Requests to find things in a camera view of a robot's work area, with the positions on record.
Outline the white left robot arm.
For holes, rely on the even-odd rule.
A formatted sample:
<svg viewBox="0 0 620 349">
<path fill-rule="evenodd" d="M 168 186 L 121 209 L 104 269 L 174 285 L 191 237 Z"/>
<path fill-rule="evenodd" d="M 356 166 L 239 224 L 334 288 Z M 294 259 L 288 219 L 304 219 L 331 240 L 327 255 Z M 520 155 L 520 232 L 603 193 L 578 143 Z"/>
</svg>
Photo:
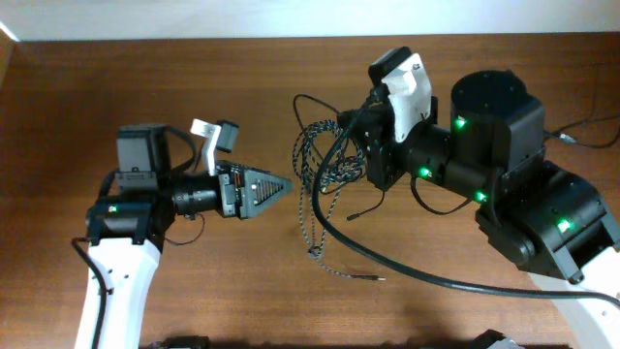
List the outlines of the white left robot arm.
<svg viewBox="0 0 620 349">
<path fill-rule="evenodd" d="M 116 136 L 118 166 L 103 179 L 86 211 L 86 233 L 72 247 L 88 281 L 77 348 L 137 348 L 147 295 L 167 231 L 176 217 L 258 216 L 292 190 L 289 179 L 218 160 L 238 135 L 227 120 L 194 120 L 190 131 L 171 125 L 126 125 Z"/>
</svg>

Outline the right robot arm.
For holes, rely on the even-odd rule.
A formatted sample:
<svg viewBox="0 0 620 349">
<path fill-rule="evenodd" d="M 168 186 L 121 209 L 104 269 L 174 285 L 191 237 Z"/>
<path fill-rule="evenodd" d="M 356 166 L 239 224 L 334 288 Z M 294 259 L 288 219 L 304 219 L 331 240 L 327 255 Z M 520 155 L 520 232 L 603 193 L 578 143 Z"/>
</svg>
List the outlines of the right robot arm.
<svg viewBox="0 0 620 349">
<path fill-rule="evenodd" d="M 618 222 L 593 184 L 546 159 L 543 104 L 514 73 L 460 79 L 449 128 L 387 100 L 337 121 L 373 184 L 409 175 L 476 203 L 488 243 L 534 282 L 528 296 L 552 300 L 580 346 L 618 346 Z"/>
</svg>

